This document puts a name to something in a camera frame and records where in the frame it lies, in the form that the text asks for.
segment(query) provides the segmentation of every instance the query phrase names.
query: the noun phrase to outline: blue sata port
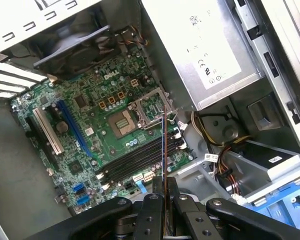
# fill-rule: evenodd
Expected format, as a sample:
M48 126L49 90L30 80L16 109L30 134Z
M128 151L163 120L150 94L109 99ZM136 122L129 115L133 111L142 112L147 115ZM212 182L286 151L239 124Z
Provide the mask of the blue sata port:
M84 195L83 197L80 197L80 198L76 201L76 203L77 203L78 205L82 205L82 204L86 204L87 202L89 202L89 200L90 200L89 195Z
M84 188L85 188L85 185L83 183L79 183L79 184L77 184L73 187L73 191L76 193L76 192L79 192L80 190L82 190Z

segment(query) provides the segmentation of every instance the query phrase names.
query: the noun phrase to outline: barcode sticker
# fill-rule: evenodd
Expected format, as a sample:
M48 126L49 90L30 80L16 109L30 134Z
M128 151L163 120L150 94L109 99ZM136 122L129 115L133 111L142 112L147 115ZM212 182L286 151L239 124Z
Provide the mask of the barcode sticker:
M204 155L204 160L208 161L208 162L212 162L212 163L217 163L218 162L218 155L217 154L210 154L210 153L206 153Z
M220 17L215 1L206 1L205 11L200 9L188 17L192 35L187 52L206 89L241 72Z
M84 132L87 136L90 136L95 133L92 127L89 127L88 129L84 130Z
M274 158L271 158L271 159L269 160L269 162L272 163L272 164L274 164L274 163L280 161L281 159L282 159L282 157L280 157L280 156L275 156Z

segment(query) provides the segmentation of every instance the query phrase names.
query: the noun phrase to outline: blue pcie slot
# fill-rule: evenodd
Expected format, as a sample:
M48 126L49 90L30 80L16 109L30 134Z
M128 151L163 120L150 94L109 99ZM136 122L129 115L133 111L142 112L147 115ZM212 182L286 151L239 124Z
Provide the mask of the blue pcie slot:
M79 184L77 184L73 187L73 191L76 193L76 192L79 192L80 190L82 190L84 188L85 188L85 185L83 183L79 183Z
M69 112L65 101L60 100L56 103L56 105L58 106L58 108L61 110L61 112L63 113L63 116L66 120L66 122L68 123L71 131L73 132L75 139L79 142L81 148L85 151L85 153L89 156L89 157L93 157L93 155L91 154L91 152L89 151L89 148L87 147L87 144L85 142L84 137L82 136L75 120L73 119L73 117L71 116L71 113Z
M90 201L89 195L84 195L83 197L80 197L80 198L76 201L76 203L77 203L78 205L83 205L83 204L86 204L86 203L89 202L89 201Z

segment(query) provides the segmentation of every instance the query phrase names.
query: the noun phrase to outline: power supply label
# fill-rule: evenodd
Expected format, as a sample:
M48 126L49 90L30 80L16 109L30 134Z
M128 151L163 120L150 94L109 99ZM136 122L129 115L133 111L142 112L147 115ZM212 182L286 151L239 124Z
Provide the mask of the power supply label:
M205 8L188 13L191 37L187 51L204 87L210 89L240 73L241 68L224 34L217 1L201 3Z

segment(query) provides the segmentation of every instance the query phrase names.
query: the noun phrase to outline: metal screw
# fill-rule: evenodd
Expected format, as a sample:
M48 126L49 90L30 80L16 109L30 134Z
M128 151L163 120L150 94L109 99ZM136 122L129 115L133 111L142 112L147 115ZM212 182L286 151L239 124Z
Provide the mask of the metal screw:
M222 202L219 201L219 200L214 200L212 203L213 203L214 205L216 205L216 206L222 205Z
M150 196L150 199L158 199L158 195L152 194L152 195Z
M180 195L179 199L181 199L181 200L187 200L188 196L187 195Z
M121 199L120 201L118 201L118 204L119 205L124 205L124 204L126 204L127 203L127 201L126 200L123 200L123 199Z

